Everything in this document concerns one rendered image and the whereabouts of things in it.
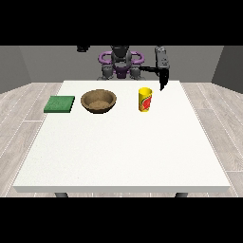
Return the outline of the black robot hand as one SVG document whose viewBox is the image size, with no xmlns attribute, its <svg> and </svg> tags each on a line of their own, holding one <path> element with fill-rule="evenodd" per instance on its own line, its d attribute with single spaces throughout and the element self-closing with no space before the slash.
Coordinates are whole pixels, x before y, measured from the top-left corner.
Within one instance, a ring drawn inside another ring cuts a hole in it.
<svg viewBox="0 0 243 243">
<path fill-rule="evenodd" d="M 151 67 L 151 66 L 140 66 L 139 70 L 155 73 L 159 77 L 159 90 L 162 90 L 169 80 L 169 67 Z"/>
</svg>

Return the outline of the yellow cup with melon print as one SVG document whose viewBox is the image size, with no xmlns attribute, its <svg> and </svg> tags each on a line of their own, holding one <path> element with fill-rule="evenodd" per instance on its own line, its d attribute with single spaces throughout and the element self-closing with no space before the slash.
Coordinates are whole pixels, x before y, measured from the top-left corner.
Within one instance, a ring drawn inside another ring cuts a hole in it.
<svg viewBox="0 0 243 243">
<path fill-rule="evenodd" d="M 152 100 L 153 91 L 149 87 L 139 89 L 139 111 L 148 112 Z"/>
</svg>

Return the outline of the brown wooden bowl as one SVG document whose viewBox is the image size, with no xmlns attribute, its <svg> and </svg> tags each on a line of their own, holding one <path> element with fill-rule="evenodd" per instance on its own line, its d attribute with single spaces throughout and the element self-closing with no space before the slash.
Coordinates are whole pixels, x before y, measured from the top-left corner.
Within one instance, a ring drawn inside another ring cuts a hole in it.
<svg viewBox="0 0 243 243">
<path fill-rule="evenodd" d="M 116 95 L 104 89 L 90 90 L 81 97 L 82 106 L 93 114 L 108 112 L 116 104 L 116 101 Z"/>
</svg>

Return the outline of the green square pad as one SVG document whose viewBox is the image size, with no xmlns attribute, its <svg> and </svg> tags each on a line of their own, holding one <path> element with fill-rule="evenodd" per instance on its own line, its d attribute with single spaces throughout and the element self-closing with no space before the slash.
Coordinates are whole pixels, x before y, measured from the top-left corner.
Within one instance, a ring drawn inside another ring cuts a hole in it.
<svg viewBox="0 0 243 243">
<path fill-rule="evenodd" d="M 69 113 L 75 101 L 74 96 L 51 96 L 44 108 L 45 113 Z"/>
</svg>

